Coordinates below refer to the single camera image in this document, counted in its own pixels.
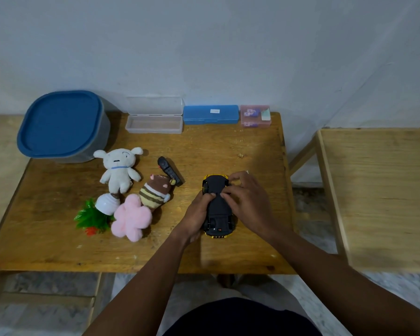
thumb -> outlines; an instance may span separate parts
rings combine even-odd
[[[215,199],[216,194],[214,193],[206,193],[201,198],[201,205],[207,207],[208,204]]]
[[[228,205],[232,209],[232,212],[236,216],[238,216],[238,214],[240,212],[240,206],[233,200],[233,198],[230,197],[230,195],[227,194],[227,193],[221,193],[221,197],[223,197],[223,199],[228,203]]]

red flower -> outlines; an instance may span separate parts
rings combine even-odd
[[[97,232],[98,232],[98,229],[97,229],[96,227],[94,227],[94,226],[92,226],[92,227],[88,227],[87,229],[85,229],[85,234],[86,234],[87,236],[93,236],[93,235],[96,235],[96,234],[97,234]]]

person's right hand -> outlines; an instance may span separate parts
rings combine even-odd
[[[249,230],[264,238],[268,232],[271,233],[278,226],[272,214],[269,196],[258,180],[246,171],[229,176],[230,181],[237,179],[241,184],[226,186],[221,192],[221,197]],[[230,194],[239,198],[239,204]]]

plastic container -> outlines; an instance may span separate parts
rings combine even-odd
[[[181,97],[128,97],[129,133],[182,133]]]
[[[241,126],[269,127],[271,124],[269,105],[241,105]]]
[[[29,107],[17,146],[30,158],[84,163],[106,146],[111,123],[101,98],[89,91],[62,91],[41,96]]]
[[[236,124],[240,118],[238,105],[185,106],[184,123],[200,124]]]

plush dog's arm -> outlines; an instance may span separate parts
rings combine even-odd
[[[105,184],[108,183],[110,178],[111,178],[112,172],[111,170],[106,170],[106,172],[102,175],[101,179],[99,180],[99,182],[101,184]]]
[[[137,173],[137,171],[133,168],[128,168],[128,175],[134,179],[135,181],[140,181],[141,177],[140,175]]]

